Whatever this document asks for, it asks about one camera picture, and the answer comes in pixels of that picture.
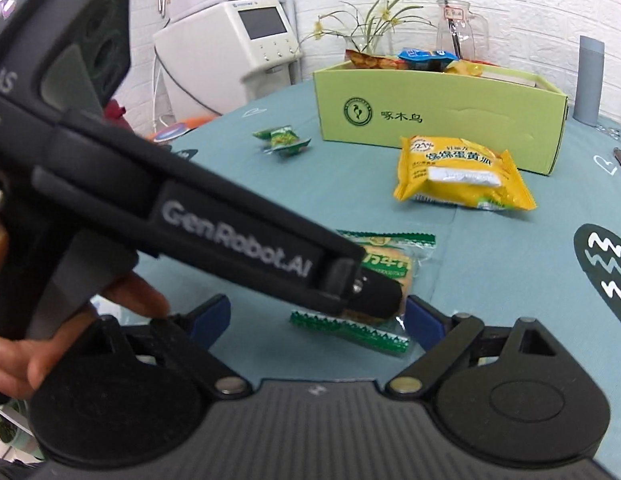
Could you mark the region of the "green-edged cake packet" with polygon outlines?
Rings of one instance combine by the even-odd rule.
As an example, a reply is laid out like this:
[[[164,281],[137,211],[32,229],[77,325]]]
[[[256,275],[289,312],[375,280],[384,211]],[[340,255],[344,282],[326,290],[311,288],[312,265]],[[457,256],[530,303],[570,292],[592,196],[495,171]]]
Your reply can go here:
[[[407,298],[422,263],[437,247],[437,238],[428,232],[339,233],[365,250],[351,302],[335,315],[294,310],[290,324],[390,356],[403,356],[411,348],[404,321]]]

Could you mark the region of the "yellow snack bag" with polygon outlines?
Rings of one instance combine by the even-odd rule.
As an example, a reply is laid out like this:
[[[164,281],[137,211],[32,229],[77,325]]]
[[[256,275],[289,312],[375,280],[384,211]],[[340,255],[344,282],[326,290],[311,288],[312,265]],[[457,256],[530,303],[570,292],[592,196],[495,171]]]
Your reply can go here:
[[[536,208],[509,152],[446,136],[401,140],[393,196],[489,211]]]

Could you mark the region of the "white machine with screen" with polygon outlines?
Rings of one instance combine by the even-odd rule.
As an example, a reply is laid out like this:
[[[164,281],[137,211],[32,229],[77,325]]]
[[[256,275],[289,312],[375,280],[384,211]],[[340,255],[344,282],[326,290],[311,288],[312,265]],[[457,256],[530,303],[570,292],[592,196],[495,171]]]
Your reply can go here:
[[[291,86],[301,58],[280,0],[217,3],[153,36],[175,119],[218,117]]]

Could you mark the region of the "small green candy packet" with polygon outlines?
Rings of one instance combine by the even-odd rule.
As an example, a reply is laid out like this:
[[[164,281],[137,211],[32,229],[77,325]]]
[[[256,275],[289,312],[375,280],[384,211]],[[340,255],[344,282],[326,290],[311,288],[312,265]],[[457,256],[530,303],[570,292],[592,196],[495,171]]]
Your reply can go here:
[[[301,139],[291,126],[260,130],[254,132],[253,136],[263,143],[265,154],[284,157],[301,154],[311,144],[311,139]]]

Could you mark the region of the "green cardboard box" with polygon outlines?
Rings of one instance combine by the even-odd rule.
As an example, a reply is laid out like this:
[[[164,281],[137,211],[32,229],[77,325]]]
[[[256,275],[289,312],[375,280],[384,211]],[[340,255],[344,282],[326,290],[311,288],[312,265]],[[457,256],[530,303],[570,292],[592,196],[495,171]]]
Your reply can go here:
[[[313,79],[327,141],[397,148],[411,136],[461,138],[543,176],[553,172],[568,115],[567,95],[543,77],[497,66],[469,76],[346,62]]]

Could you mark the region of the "orange snack packet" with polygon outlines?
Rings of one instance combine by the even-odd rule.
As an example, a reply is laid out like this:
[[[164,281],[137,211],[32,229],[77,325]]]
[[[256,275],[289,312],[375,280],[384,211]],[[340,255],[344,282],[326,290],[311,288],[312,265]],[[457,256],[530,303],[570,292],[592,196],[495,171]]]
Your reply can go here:
[[[356,50],[345,50],[345,56],[358,70],[407,70],[408,65],[400,58],[373,55]]]

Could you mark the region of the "blue snack packet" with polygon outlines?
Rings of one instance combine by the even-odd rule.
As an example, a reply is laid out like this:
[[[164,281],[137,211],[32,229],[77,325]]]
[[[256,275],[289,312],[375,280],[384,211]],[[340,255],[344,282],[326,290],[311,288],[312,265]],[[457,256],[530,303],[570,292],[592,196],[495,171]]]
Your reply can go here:
[[[454,53],[444,50],[417,50],[404,49],[397,57],[404,62],[410,70],[422,70],[422,72],[442,73],[452,62],[459,60]]]

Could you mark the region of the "yellow flower plant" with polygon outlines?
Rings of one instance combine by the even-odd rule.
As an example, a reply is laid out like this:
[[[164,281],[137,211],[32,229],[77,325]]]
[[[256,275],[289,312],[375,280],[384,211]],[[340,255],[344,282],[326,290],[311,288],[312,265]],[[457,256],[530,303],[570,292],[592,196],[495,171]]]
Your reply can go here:
[[[342,1],[340,9],[321,13],[315,18],[312,29],[298,42],[319,41],[324,38],[340,38],[345,49],[373,54],[383,38],[405,26],[437,27],[421,10],[423,6],[406,3],[405,0],[376,0],[363,8]]]

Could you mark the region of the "grey cylindrical bottle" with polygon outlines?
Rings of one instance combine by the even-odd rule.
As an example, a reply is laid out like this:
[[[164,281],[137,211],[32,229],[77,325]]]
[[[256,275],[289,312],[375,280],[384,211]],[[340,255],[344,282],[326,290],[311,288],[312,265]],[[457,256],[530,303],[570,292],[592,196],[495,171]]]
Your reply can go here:
[[[595,38],[580,36],[573,117],[590,127],[596,127],[599,122],[604,68],[605,44]]]

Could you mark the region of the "clear glass pitcher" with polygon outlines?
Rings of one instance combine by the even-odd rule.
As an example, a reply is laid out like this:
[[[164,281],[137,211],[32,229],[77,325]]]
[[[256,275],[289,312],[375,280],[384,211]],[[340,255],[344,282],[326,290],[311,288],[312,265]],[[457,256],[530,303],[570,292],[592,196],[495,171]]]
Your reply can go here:
[[[437,0],[437,50],[466,61],[489,60],[489,21],[463,0]]]

